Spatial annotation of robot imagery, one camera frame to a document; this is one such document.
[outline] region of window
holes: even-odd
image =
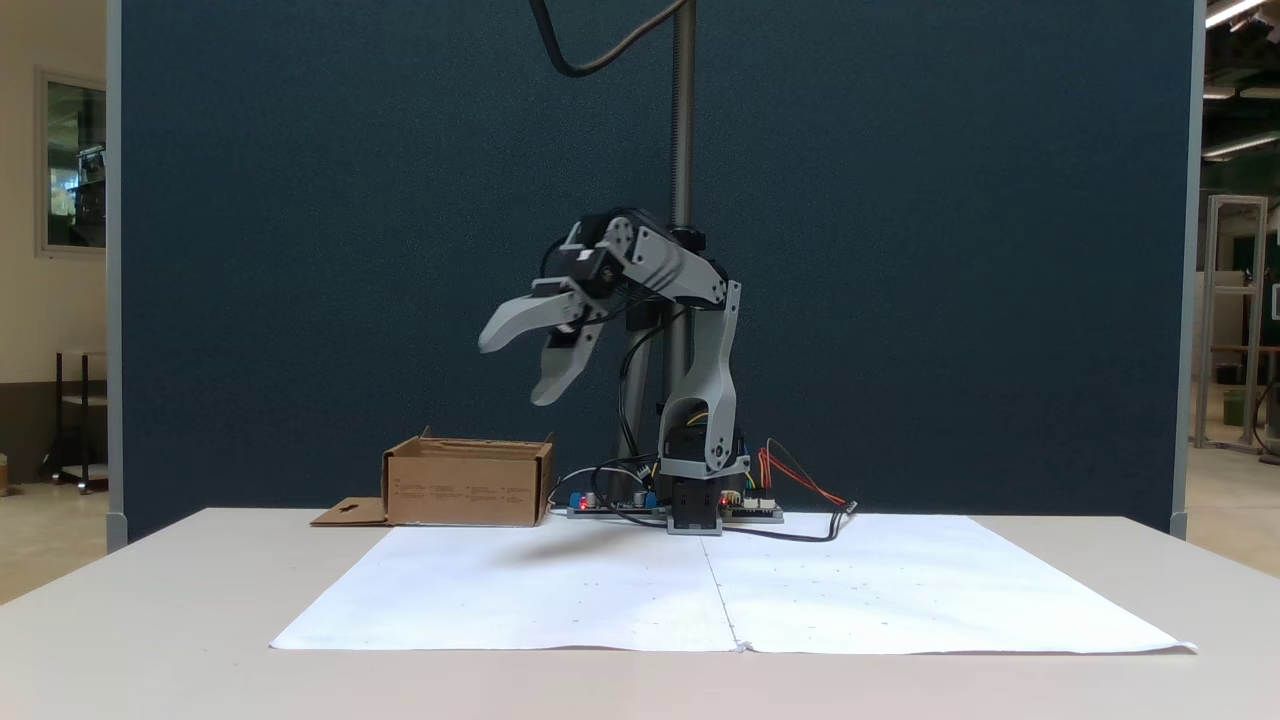
[[[106,92],[100,81],[36,70],[36,254],[106,249]]]

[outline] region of cardboard box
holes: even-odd
[[[383,496],[348,497],[312,525],[504,525],[547,512],[554,439],[410,438],[383,454]]]

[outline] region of white table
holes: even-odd
[[[0,717],[1280,717],[1280,580],[1128,520],[978,518],[1201,655],[274,651],[387,533],[317,512],[206,510],[0,607]],[[585,705],[626,687],[662,700]]]

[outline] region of red wire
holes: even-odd
[[[791,470],[791,468],[787,468],[786,464],[783,464],[781,460],[778,460],[777,457],[774,457],[774,455],[772,452],[769,452],[768,450],[765,450],[765,448],[760,448],[760,465],[763,468],[762,475],[767,478],[767,480],[764,480],[764,487],[767,487],[767,488],[772,488],[773,487],[773,478],[772,478],[772,470],[771,470],[771,468],[777,468],[777,469],[782,470],[792,480],[795,480],[795,482],[800,483],[801,486],[804,486],[804,487],[814,491],[815,493],[826,497],[831,502],[833,502],[836,505],[846,505],[846,502],[844,501],[844,498],[841,498],[838,496],[835,496],[835,495],[832,495],[832,493],[822,489],[820,487],[818,487],[818,483],[814,483],[812,479],[809,479],[808,474],[806,474],[806,477],[797,475],[794,470]]]

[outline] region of green trash bin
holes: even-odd
[[[1244,388],[1226,388],[1226,391],[1222,395],[1222,423],[1228,425],[1235,425],[1236,428],[1243,428],[1244,414],[1252,411],[1253,411],[1252,404],[1248,405],[1248,407],[1245,407]],[[1257,428],[1261,429],[1265,427],[1266,421],[1262,419],[1262,413],[1258,413]]]

